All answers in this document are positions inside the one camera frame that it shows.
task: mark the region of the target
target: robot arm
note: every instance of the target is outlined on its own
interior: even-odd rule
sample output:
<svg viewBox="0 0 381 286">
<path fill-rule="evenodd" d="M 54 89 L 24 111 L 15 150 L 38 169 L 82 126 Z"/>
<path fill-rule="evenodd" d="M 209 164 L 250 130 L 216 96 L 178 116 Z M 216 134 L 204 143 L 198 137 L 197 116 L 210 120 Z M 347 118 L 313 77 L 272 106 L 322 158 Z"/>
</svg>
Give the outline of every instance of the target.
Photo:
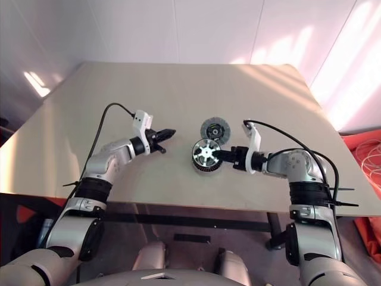
<svg viewBox="0 0 381 286">
<path fill-rule="evenodd" d="M 151 123 L 152 116 L 138 110 L 133 121 L 136 137 L 107 144 L 88 160 L 74 197 L 68 199 L 47 234 L 45 248 L 32 250 L 0 268 L 1 285 L 62 285 L 81 262 L 96 255 L 104 232 L 102 216 L 116 177 L 140 154 L 165 153 L 159 143 L 176 132 L 156 132 Z"/>
<path fill-rule="evenodd" d="M 299 266 L 302 285 L 365 285 L 342 262 L 336 220 L 330 207 L 335 202 L 311 154 L 305 150 L 273 154 L 259 152 L 260 137 L 253 123 L 243 128 L 251 135 L 249 146 L 255 145 L 255 151 L 250 152 L 250 147 L 232 147 L 230 151 L 215 151 L 213 155 L 233 163 L 234 169 L 250 174 L 258 171 L 288 180 L 291 197 L 289 210 L 294 223 L 288 224 L 284 233 L 286 258 L 290 264 Z M 316 157 L 326 172 L 325 160 Z"/>
</svg>

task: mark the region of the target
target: gear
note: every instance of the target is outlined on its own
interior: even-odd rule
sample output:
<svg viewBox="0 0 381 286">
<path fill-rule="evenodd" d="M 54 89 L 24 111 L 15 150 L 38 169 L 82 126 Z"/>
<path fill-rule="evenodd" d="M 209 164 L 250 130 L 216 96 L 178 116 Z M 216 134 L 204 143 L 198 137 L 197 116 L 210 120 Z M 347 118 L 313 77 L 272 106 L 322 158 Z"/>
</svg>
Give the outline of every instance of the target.
<svg viewBox="0 0 381 286">
<path fill-rule="evenodd" d="M 230 138 L 230 127 L 220 117 L 212 117 L 201 126 L 201 138 L 218 141 L 220 145 L 225 144 Z"/>
<path fill-rule="evenodd" d="M 196 142 L 192 149 L 193 165 L 202 172 L 213 172 L 217 170 L 222 161 L 213 156 L 214 151 L 220 151 L 217 142 L 211 139 L 201 139 Z"/>
</svg>

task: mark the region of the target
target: table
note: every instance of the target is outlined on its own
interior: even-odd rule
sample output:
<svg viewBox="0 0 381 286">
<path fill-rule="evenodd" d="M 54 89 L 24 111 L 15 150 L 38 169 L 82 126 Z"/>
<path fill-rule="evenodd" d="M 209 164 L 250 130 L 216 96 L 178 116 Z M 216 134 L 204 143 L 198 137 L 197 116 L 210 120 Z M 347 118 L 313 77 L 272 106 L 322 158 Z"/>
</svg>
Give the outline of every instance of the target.
<svg viewBox="0 0 381 286">
<path fill-rule="evenodd" d="M 85 63 L 44 101 L 43 106 L 0 149 L 0 190 L 6 194 L 65 198 L 62 185 L 78 180 L 105 106 L 119 102 L 153 114 L 152 128 L 173 128 L 166 154 L 139 156 L 115 183 L 110 201 L 288 212 L 287 180 L 248 175 L 228 164 L 200 176 L 191 164 L 193 144 L 204 120 L 225 119 L 232 136 L 224 148 L 248 145 L 243 119 L 281 128 L 311 149 L 329 156 L 340 172 L 340 216 L 381 215 L 381 202 L 339 134 L 327 121 L 301 75 L 290 65 Z M 132 121 L 112 107 L 95 151 L 133 137 Z M 261 149 L 297 147 L 258 126 Z M 333 173 L 328 172 L 333 186 Z"/>
</svg>

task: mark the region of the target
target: round metal part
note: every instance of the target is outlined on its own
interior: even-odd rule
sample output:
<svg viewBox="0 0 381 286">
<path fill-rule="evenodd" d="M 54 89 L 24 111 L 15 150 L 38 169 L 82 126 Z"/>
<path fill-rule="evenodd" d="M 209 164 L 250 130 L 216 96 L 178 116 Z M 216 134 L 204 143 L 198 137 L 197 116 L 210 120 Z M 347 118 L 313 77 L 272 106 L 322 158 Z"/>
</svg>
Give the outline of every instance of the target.
<svg viewBox="0 0 381 286">
<path fill-rule="evenodd" d="M 211 139 L 201 139 L 193 146 L 193 165 L 202 172 L 217 170 L 222 161 L 213 156 L 214 151 L 221 150 L 219 144 Z"/>
<path fill-rule="evenodd" d="M 223 145 L 229 140 L 231 132 L 225 120 L 220 117 L 212 117 L 202 124 L 200 133 L 201 138 L 212 139 Z"/>
</svg>

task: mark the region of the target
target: white wall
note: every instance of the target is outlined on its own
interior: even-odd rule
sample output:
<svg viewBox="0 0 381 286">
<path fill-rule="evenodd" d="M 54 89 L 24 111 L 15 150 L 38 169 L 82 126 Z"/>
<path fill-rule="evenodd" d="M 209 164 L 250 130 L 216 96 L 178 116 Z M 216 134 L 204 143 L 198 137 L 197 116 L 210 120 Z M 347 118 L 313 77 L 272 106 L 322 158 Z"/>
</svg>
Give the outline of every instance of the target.
<svg viewBox="0 0 381 286">
<path fill-rule="evenodd" d="M 53 89 L 86 60 L 291 63 L 339 130 L 380 126 L 381 92 L 376 91 L 380 82 L 364 79 L 364 74 L 381 70 L 379 61 L 367 59 L 381 35 L 379 4 L 379 0 L 1 0 L 0 114 L 18 128 L 41 105 L 24 72 L 35 72 L 46 88 Z M 353 23 L 360 23 L 360 28 Z M 361 43 L 354 45 L 354 35 Z M 366 62 L 369 66 L 359 70 Z M 356 108 L 343 103 L 348 94 L 355 97 Z M 360 103 L 360 96 L 367 98 Z"/>
</svg>

